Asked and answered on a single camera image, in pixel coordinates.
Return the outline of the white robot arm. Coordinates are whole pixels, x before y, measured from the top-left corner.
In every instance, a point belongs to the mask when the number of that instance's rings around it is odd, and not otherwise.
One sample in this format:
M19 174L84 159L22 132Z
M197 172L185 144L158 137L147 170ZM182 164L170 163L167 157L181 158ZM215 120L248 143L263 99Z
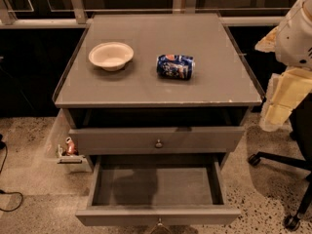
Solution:
M271 75L260 113L259 126L274 132L312 91L312 0L297 0L254 48L273 52L287 67L282 74Z

